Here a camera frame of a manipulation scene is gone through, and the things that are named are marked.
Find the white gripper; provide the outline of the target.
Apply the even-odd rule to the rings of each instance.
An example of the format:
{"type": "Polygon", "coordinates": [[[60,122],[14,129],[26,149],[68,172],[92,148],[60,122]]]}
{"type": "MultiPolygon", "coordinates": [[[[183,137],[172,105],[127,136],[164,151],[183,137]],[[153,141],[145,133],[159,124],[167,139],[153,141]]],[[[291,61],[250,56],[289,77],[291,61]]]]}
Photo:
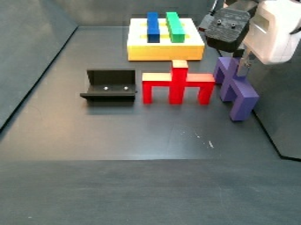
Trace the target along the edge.
{"type": "Polygon", "coordinates": [[[247,46],[238,64],[238,76],[250,69],[250,51],[263,64],[287,62],[301,40],[301,2],[297,0],[263,0],[248,20],[243,39],[247,46]]]}

